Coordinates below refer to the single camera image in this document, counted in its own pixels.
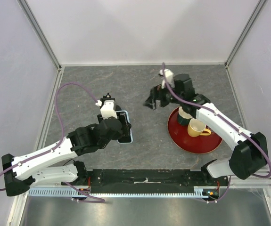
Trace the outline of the phone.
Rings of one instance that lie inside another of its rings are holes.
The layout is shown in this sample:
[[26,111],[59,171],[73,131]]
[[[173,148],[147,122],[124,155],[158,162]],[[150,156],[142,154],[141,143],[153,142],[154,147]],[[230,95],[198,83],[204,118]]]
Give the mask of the phone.
[[133,142],[133,135],[131,130],[131,122],[129,118],[129,114],[126,110],[116,111],[116,115],[118,120],[122,124],[123,135],[118,139],[118,143],[120,144],[131,144]]

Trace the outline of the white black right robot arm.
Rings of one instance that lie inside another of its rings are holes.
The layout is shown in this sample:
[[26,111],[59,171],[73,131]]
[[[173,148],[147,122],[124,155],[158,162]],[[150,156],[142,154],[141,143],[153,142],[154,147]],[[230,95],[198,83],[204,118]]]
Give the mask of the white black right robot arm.
[[157,105],[178,104],[179,125],[191,130],[190,124],[198,122],[202,126],[197,129],[199,134],[210,128],[232,150],[230,158],[214,160],[205,165],[206,170],[200,173],[203,184],[212,185],[222,176],[236,176],[242,180],[250,176],[271,177],[271,161],[264,134],[254,134],[229,119],[207,97],[195,92],[189,75],[174,75],[171,70],[162,69],[159,76],[162,82],[150,90],[144,106],[155,110]]

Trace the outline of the black phone stand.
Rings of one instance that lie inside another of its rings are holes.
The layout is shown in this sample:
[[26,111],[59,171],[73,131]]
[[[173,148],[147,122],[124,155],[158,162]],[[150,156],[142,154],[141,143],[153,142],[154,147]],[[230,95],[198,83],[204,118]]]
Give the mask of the black phone stand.
[[[104,102],[106,100],[114,100],[115,101],[115,98],[114,97],[111,97],[110,93],[107,93],[106,95],[104,95],[100,101],[102,102],[102,105],[104,104]],[[122,110],[122,108],[115,102],[115,111],[120,111]]]

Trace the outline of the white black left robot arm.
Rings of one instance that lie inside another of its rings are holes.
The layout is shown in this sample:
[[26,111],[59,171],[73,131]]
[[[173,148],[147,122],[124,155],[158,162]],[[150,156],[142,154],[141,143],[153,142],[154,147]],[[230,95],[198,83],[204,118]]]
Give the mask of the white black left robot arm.
[[116,112],[116,117],[99,123],[79,127],[63,139],[36,152],[23,156],[2,156],[6,195],[17,196],[31,187],[44,183],[72,183],[84,185],[88,174],[84,163],[53,167],[53,164],[104,149],[110,141],[129,144],[133,141],[129,114],[126,110]]

